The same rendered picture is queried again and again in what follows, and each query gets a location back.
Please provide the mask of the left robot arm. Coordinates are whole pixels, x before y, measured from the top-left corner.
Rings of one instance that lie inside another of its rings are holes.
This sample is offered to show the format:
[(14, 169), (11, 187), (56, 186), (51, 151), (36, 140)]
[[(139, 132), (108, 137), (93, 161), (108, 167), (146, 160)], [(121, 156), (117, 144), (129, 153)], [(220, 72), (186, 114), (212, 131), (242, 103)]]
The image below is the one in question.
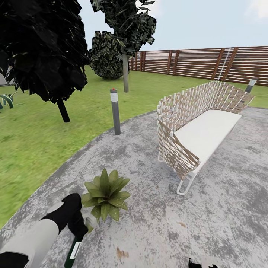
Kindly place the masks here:
[(97, 218), (91, 213), (81, 214), (78, 193), (66, 196), (52, 206), (47, 215), (16, 241), (0, 251), (0, 268), (39, 268), (60, 232), (68, 226), (77, 240), (88, 232), (87, 222), (97, 227)]

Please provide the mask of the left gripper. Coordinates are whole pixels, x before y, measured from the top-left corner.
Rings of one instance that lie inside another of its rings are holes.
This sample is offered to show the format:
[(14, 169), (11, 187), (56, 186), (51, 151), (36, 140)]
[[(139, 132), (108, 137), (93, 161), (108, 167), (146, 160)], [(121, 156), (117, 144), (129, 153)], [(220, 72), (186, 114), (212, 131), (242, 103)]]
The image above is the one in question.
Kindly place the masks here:
[(77, 240), (81, 240), (88, 232), (88, 228), (83, 222), (82, 214), (79, 220), (74, 223), (68, 223), (67, 226)]

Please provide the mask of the insectifuge atomizer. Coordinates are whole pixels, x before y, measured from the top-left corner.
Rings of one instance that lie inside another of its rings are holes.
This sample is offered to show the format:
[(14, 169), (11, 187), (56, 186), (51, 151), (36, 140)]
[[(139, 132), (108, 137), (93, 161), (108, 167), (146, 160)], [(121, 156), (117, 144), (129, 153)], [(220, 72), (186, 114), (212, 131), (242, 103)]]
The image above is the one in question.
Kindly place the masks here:
[(70, 248), (70, 252), (68, 253), (67, 259), (64, 263), (65, 268), (71, 268), (73, 266), (73, 263), (75, 261), (81, 243), (82, 243), (81, 240), (77, 240), (76, 238), (74, 238), (73, 244)]

